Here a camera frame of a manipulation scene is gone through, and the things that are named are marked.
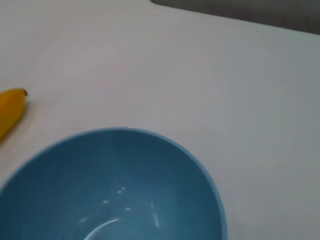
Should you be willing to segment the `yellow banana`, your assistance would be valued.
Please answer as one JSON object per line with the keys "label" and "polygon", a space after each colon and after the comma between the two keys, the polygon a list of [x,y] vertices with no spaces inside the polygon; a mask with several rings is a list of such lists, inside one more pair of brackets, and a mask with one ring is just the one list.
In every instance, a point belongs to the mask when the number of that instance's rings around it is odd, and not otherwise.
{"label": "yellow banana", "polygon": [[11,88],[0,92],[0,144],[20,121],[28,95],[23,88]]}

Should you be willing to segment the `blue bowl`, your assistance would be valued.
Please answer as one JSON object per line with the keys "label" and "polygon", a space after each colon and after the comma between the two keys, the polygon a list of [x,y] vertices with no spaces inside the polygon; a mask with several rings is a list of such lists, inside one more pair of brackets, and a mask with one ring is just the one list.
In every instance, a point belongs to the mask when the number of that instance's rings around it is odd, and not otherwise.
{"label": "blue bowl", "polygon": [[204,166],[159,134],[118,127],[62,140],[0,189],[0,240],[227,240]]}

